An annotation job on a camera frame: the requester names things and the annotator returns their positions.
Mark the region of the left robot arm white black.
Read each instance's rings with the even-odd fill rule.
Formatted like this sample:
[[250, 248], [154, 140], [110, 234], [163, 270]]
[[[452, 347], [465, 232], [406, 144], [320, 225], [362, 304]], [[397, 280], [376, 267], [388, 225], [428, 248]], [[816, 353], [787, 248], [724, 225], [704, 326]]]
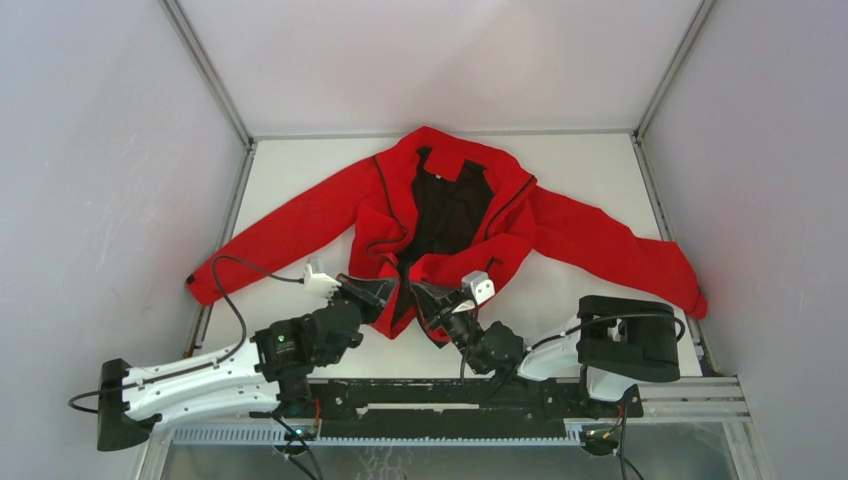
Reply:
[[395, 278], [340, 274], [325, 307], [279, 320], [242, 342], [173, 363], [133, 367], [121, 358], [101, 366], [97, 443], [101, 452], [146, 442], [153, 431], [189, 420], [282, 410], [305, 414], [307, 377], [335, 365], [363, 340], [398, 287]]

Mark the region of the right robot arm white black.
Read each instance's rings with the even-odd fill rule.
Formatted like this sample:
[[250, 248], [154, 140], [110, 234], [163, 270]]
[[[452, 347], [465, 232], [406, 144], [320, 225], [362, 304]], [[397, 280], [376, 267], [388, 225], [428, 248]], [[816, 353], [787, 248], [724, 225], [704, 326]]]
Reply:
[[483, 402], [507, 400], [507, 389], [539, 386], [571, 368], [580, 370], [579, 406], [605, 415], [638, 382], [680, 379], [678, 344], [686, 326], [672, 307], [652, 301], [584, 296], [577, 313], [552, 332], [527, 340], [501, 321], [484, 328], [479, 311], [496, 293], [487, 275], [456, 289], [410, 286], [422, 328], [444, 333], [461, 355], [460, 368], [491, 374]]

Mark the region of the red jacket black lining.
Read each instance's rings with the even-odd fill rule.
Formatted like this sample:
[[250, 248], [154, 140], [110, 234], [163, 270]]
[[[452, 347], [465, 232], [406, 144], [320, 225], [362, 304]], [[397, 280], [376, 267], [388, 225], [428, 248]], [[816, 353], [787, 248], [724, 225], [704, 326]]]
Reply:
[[297, 195], [236, 235], [186, 279], [203, 305], [352, 230], [352, 276], [395, 278], [373, 328], [399, 336], [420, 316], [411, 284], [455, 287], [473, 271], [506, 285], [531, 252], [656, 295], [701, 319], [696, 273], [671, 241], [640, 238], [601, 209], [539, 186], [510, 153], [421, 127]]

